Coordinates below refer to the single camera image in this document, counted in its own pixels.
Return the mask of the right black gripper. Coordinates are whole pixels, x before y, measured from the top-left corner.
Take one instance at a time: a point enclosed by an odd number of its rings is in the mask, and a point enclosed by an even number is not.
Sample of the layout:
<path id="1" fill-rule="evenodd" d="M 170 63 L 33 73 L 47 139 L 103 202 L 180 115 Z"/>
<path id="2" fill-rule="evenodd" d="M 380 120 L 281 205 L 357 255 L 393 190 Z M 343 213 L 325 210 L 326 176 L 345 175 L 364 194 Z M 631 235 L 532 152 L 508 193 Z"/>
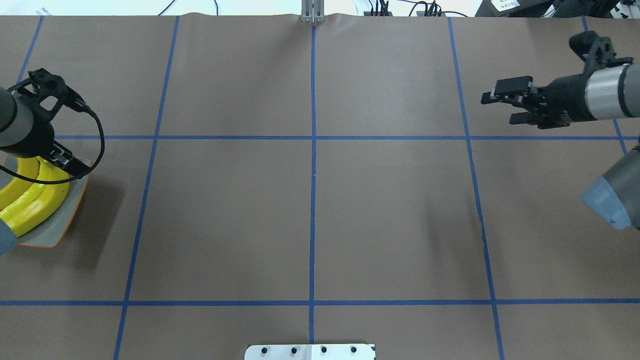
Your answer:
<path id="1" fill-rule="evenodd" d="M 503 103 L 523 112 L 510 116 L 510 125 L 531 125 L 540 130 L 564 128 L 572 123 L 597 119 L 586 102 L 589 76 L 575 74 L 554 79 L 546 86 L 535 86 L 531 76 L 500 79 L 493 92 L 484 92 L 480 104 Z"/>

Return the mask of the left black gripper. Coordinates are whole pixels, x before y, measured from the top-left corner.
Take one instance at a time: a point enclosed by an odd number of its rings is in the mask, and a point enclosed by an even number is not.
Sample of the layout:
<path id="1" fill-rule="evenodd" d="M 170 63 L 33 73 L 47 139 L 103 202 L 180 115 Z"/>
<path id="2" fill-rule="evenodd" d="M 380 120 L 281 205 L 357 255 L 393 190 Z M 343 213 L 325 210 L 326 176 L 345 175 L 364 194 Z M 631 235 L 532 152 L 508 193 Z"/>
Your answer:
<path id="1" fill-rule="evenodd" d="M 2 112 L 1 150 L 16 158 L 41 157 L 74 179 L 92 171 L 91 166 L 55 141 L 51 123 L 36 123 L 31 112 Z"/>

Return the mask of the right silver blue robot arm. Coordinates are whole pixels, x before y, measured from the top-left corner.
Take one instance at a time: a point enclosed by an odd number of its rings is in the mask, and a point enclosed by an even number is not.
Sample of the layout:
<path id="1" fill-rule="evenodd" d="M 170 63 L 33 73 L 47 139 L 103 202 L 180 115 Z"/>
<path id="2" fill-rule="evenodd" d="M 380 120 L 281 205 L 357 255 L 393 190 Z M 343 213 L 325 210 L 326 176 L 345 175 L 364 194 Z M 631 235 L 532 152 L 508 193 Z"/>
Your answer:
<path id="1" fill-rule="evenodd" d="M 531 76 L 500 79 L 480 98 L 483 105 L 503 103 L 516 109 L 510 125 L 540 130 L 587 122 L 639 118 L 639 66 L 620 64 L 586 71 L 535 86 Z M 582 193 L 582 202 L 617 230 L 640 226 L 639 146 L 626 153 Z"/>

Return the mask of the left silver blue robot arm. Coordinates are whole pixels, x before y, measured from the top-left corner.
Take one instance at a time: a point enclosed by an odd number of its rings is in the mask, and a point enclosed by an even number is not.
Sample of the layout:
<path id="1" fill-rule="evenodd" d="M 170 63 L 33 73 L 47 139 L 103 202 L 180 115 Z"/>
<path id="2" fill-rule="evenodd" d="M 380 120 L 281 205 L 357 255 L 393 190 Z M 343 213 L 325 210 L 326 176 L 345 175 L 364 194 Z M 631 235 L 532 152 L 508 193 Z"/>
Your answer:
<path id="1" fill-rule="evenodd" d="M 59 142 L 51 121 L 62 106 L 87 113 L 96 122 L 100 151 L 92 166 Z M 18 158 L 18 171 L 2 166 L 13 180 L 1 190 L 1 253 L 19 237 L 54 214 L 66 199 L 69 183 L 89 175 L 105 154 L 105 133 L 98 115 L 73 89 L 57 80 L 23 80 L 1 90 L 1 150 Z"/>

